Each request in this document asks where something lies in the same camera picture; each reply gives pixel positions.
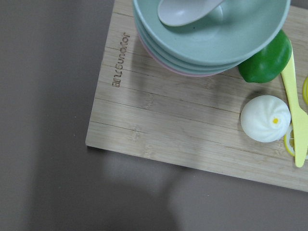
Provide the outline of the green bell pepper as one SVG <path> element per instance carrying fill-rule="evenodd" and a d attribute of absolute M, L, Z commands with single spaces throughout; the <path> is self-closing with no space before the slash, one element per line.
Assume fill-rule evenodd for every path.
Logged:
<path fill-rule="evenodd" d="M 292 54 L 290 39 L 283 30 L 262 50 L 238 65 L 242 78 L 248 83 L 267 83 L 286 67 Z"/>

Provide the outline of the white steamed bun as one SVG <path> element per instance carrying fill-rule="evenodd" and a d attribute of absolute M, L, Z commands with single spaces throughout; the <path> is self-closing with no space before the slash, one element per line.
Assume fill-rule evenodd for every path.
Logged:
<path fill-rule="evenodd" d="M 243 131 L 259 142 L 273 142 L 282 138 L 291 122 L 287 104 L 271 95 L 250 100 L 242 109 L 240 122 Z"/>

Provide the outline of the pink bottom bowl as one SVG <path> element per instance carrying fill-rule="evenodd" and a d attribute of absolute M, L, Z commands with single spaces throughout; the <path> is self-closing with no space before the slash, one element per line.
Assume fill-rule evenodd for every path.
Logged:
<path fill-rule="evenodd" d="M 147 44 L 145 43 L 145 40 L 142 38 L 142 36 L 138 33 L 138 37 L 140 42 L 142 43 L 143 47 L 145 48 L 145 50 L 148 52 L 148 54 L 155 59 L 156 62 L 158 62 L 162 67 L 170 70 L 171 72 L 174 72 L 176 74 L 182 75 L 182 76 L 189 76 L 189 77 L 209 77 L 209 76 L 213 76 L 213 75 L 217 75 L 218 73 L 211 73 L 211 74 L 201 74 L 201 75 L 197 75 L 197 74 L 190 74 L 187 72 L 182 72 L 182 71 L 178 71 L 174 68 L 172 68 L 171 66 L 166 65 L 164 62 L 162 62 L 161 60 L 158 59 L 158 57 L 152 53 L 152 51 L 149 49 L 149 47 L 147 46 Z"/>

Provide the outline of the yellow plastic knife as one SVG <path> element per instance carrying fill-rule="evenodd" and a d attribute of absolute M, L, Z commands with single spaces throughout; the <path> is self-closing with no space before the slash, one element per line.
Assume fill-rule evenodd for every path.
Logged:
<path fill-rule="evenodd" d="M 291 42 L 288 42 L 288 50 L 290 51 L 290 59 L 285 68 L 282 70 L 281 76 L 283 79 L 293 124 L 295 166 L 302 167 L 308 151 L 308 115 L 299 105 L 295 63 Z"/>

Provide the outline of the green bowl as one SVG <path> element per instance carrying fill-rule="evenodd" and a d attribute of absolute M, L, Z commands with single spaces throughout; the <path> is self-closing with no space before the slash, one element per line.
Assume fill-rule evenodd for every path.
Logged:
<path fill-rule="evenodd" d="M 133 1 L 149 36 L 164 51 L 186 62 L 221 65 L 245 60 L 267 46 L 287 18 L 288 0 L 225 0 L 191 24 L 167 26 L 157 0 Z"/>
<path fill-rule="evenodd" d="M 172 68 L 187 72 L 190 74 L 211 74 L 211 73 L 221 73 L 226 70 L 232 69 L 240 62 L 235 62 L 231 64 L 224 64 L 221 66 L 204 66 L 204 65 L 197 65 L 197 64 L 190 64 L 188 62 L 185 62 L 183 60 L 180 60 L 173 55 L 169 54 L 165 50 L 163 50 L 148 34 L 145 27 L 143 26 L 141 20 L 139 18 L 135 18 L 135 25 L 138 33 L 142 36 L 142 38 L 145 40 L 145 43 L 149 47 L 149 49 L 154 53 L 159 60 L 164 62 L 166 65 L 171 66 Z"/>

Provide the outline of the middle green bowl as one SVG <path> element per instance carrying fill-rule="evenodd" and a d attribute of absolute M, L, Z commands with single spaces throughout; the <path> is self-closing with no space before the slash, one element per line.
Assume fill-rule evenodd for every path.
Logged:
<path fill-rule="evenodd" d="M 197 64 L 190 64 L 188 62 L 185 62 L 183 60 L 180 60 L 173 55 L 169 54 L 165 50 L 163 50 L 148 34 L 145 27 L 143 26 L 141 20 L 139 18 L 135 18 L 135 25 L 138 33 L 142 36 L 142 38 L 145 40 L 145 43 L 149 47 L 149 49 L 154 53 L 159 60 L 164 62 L 166 65 L 171 66 L 172 68 L 187 72 L 190 74 L 211 74 L 211 73 L 221 73 L 226 70 L 232 69 L 240 62 L 235 62 L 231 64 L 224 64 L 221 66 L 204 66 L 204 65 L 197 65 Z"/>

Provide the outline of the top green bowl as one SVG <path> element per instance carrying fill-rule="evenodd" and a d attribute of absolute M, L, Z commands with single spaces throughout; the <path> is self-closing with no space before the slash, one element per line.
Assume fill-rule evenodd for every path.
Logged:
<path fill-rule="evenodd" d="M 149 36 L 164 51 L 186 62 L 221 65 L 245 60 L 267 46 L 287 18 L 288 0 L 225 0 L 191 24 L 167 26 L 157 0 L 133 1 Z"/>

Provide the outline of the lemon slice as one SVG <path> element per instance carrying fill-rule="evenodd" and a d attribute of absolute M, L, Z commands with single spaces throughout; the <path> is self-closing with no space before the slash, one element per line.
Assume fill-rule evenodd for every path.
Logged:
<path fill-rule="evenodd" d="M 293 125 L 290 123 L 286 134 L 283 137 L 284 146 L 287 152 L 295 157 L 295 142 L 294 142 L 294 134 L 293 134 Z"/>
<path fill-rule="evenodd" d="M 305 104 L 308 105 L 308 77 L 306 77 L 303 83 L 302 96 Z"/>

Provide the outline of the pale pink spoon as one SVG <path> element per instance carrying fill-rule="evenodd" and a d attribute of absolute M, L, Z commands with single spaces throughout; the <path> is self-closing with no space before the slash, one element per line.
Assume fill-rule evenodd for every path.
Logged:
<path fill-rule="evenodd" d="M 167 26 L 185 26 L 216 9 L 223 0 L 161 0 L 157 7 L 159 20 Z"/>

